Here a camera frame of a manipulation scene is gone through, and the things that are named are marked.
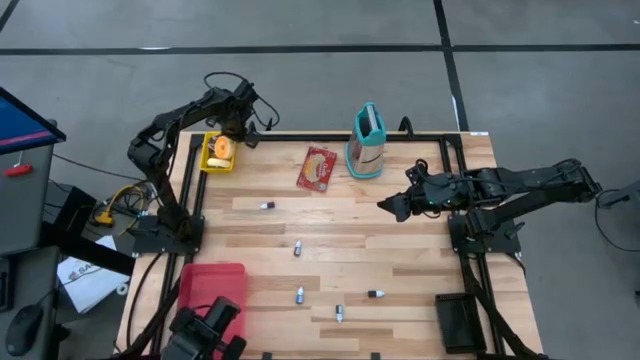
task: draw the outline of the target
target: computer mouse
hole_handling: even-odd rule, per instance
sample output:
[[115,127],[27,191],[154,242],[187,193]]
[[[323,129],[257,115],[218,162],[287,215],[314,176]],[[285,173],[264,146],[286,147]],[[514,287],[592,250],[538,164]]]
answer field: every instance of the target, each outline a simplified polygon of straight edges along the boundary
[[9,355],[22,356],[31,350],[41,321],[42,307],[39,304],[27,305],[18,311],[4,339]]

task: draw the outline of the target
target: red plastic bin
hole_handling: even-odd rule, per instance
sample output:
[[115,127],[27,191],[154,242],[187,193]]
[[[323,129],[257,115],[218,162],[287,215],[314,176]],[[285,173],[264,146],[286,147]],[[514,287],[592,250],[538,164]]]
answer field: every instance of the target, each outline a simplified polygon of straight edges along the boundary
[[[247,302],[247,274],[242,264],[189,264],[182,270],[178,309],[211,305],[218,296],[224,296],[242,309],[231,322],[222,338],[229,343],[234,335],[244,337],[245,307]],[[196,310],[204,316],[208,308]]]

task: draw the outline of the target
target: red box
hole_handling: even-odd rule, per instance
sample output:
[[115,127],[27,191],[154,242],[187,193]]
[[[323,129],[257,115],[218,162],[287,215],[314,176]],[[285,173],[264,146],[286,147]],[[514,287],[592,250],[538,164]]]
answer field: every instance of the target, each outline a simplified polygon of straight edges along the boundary
[[337,158],[338,154],[333,151],[310,146],[302,164],[297,185],[311,190],[327,191],[331,171]]
[[[218,296],[224,296],[242,309],[224,333],[223,340],[234,335],[244,336],[245,307],[247,302],[247,274],[242,264],[189,264],[182,270],[178,309],[211,305]],[[196,310],[204,316],[208,308]]]

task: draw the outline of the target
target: yellow bowl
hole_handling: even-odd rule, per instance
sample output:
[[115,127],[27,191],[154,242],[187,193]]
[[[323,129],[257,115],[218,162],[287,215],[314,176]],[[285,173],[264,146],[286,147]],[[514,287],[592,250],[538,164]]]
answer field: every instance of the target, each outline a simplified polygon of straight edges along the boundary
[[209,174],[228,174],[233,171],[233,165],[236,163],[236,154],[234,153],[231,159],[231,166],[228,168],[219,168],[219,167],[209,167],[207,165],[207,160],[209,160],[209,140],[214,137],[220,135],[220,131],[207,131],[204,134],[204,142],[202,143],[202,154],[200,155],[200,170]]

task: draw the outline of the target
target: black tray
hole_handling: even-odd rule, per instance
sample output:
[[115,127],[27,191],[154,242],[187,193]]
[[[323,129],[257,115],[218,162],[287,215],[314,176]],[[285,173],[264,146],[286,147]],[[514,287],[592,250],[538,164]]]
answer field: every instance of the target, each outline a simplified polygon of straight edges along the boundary
[[473,295],[436,295],[436,311],[447,354],[476,354],[487,351]]

